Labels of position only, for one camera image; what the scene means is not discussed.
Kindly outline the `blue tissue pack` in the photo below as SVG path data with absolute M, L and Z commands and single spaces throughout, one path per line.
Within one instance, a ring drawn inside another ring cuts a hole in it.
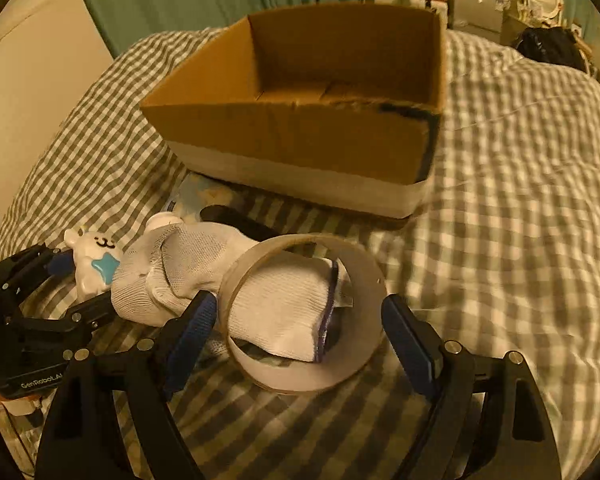
M 189 172 L 172 188 L 162 210 L 171 211 L 185 223 L 201 220 L 201 211 L 208 206 L 240 207 L 244 202 L 242 192 L 219 180 Z

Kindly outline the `black jacket on chair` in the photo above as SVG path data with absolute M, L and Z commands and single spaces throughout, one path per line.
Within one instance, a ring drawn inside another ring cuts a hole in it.
M 513 48 L 533 61 L 569 66 L 600 82 L 592 50 L 571 30 L 528 27 L 514 41 Z

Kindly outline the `brown cardboard box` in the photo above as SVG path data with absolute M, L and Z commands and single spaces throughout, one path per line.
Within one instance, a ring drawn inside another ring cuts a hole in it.
M 403 219 L 428 192 L 444 92 L 437 14 L 323 3 L 242 18 L 140 108 L 198 174 Z

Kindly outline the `silver mini fridge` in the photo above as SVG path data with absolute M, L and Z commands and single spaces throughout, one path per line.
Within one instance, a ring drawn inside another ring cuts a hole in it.
M 519 0 L 448 0 L 449 28 L 510 46 L 516 26 L 507 21 L 508 11 Z

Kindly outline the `grey checkered bed cover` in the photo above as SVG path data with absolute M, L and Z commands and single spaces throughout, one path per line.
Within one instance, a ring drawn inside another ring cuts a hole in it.
M 123 244 L 185 167 L 140 100 L 216 30 L 163 32 L 114 61 L 76 104 L 0 227 L 0 260 L 86 226 Z M 387 223 L 249 191 L 244 213 L 281 233 L 363 245 L 388 289 L 471 352 L 520 351 L 575 479 L 600 452 L 600 85 L 573 70 L 449 32 L 446 104 L 430 193 Z M 320 396 L 276 396 L 226 356 L 170 404 L 210 479 L 388 479 L 425 409 L 389 346 Z

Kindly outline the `clear tape roll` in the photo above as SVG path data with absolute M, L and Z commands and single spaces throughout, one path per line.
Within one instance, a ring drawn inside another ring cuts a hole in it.
M 218 320 L 230 358 L 261 388 L 313 394 L 357 373 L 382 341 L 385 279 L 359 244 L 327 234 L 281 235 L 255 242 L 234 231 L 222 253 Z M 332 350 L 325 348 L 341 272 L 352 309 Z

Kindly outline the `white bunny figurine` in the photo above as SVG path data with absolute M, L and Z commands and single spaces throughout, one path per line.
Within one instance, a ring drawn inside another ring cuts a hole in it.
M 72 250 L 79 302 L 110 289 L 123 256 L 114 240 L 102 232 L 68 229 L 64 242 Z

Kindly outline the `white knit glove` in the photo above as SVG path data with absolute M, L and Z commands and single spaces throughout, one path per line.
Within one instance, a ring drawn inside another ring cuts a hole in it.
M 172 224 L 144 233 L 114 272 L 111 301 L 126 320 L 161 327 L 225 275 L 256 241 L 231 226 Z M 230 311 L 230 336 L 273 356 L 317 362 L 337 308 L 351 307 L 343 266 L 325 258 L 280 252 L 245 281 Z

